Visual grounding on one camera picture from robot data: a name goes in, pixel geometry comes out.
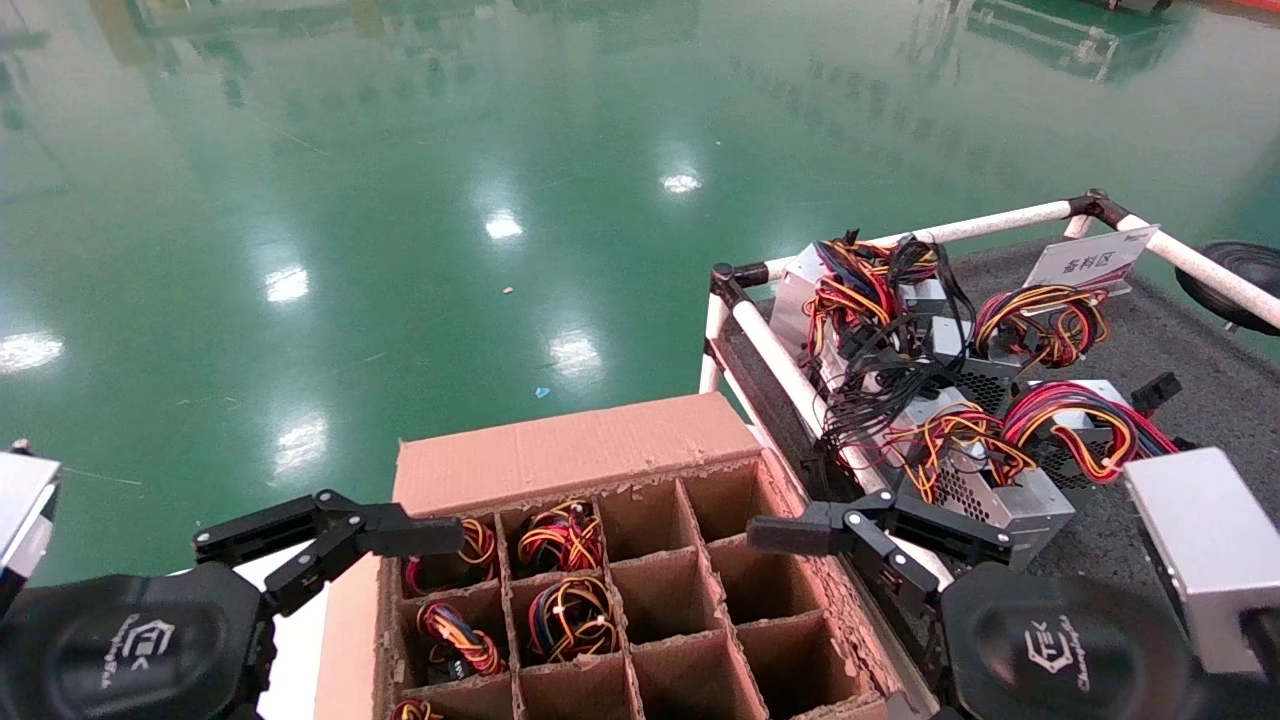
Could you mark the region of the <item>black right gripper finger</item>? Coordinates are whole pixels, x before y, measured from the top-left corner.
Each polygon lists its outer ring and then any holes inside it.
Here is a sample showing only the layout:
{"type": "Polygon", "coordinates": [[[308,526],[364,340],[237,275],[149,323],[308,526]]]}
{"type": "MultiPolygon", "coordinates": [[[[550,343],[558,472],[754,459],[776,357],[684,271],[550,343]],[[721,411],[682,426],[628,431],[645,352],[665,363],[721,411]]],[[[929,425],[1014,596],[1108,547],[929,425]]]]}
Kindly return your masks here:
{"type": "Polygon", "coordinates": [[[1004,530],[913,496],[879,491],[847,503],[812,502],[797,518],[756,516],[748,542],[769,553],[845,556],[895,635],[913,637],[920,618],[937,623],[942,582],[908,543],[964,561],[1009,565],[1004,530]]]}

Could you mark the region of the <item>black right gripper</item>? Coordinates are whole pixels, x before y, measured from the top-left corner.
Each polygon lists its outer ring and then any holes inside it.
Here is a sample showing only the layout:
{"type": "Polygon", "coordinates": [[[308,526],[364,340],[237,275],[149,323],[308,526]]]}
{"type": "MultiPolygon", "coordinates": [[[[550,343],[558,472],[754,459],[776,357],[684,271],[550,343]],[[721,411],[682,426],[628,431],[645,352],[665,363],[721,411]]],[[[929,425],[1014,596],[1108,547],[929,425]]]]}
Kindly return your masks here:
{"type": "Polygon", "coordinates": [[[957,719],[1211,719],[1213,688],[1166,603],[984,564],[940,596],[957,719]]]}

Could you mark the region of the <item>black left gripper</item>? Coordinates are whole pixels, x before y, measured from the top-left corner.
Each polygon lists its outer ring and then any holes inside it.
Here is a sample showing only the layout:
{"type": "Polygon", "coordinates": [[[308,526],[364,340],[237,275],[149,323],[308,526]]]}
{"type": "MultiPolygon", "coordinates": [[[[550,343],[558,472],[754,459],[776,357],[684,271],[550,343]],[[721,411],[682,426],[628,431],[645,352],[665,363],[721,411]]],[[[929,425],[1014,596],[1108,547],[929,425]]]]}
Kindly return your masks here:
{"type": "Polygon", "coordinates": [[[200,532],[204,565],[188,571],[22,591],[3,616],[1,715],[255,719],[276,657],[268,609],[292,615],[367,553],[451,555],[463,543],[458,518],[323,489],[200,532]],[[262,596],[230,569],[293,547],[262,596]]]}

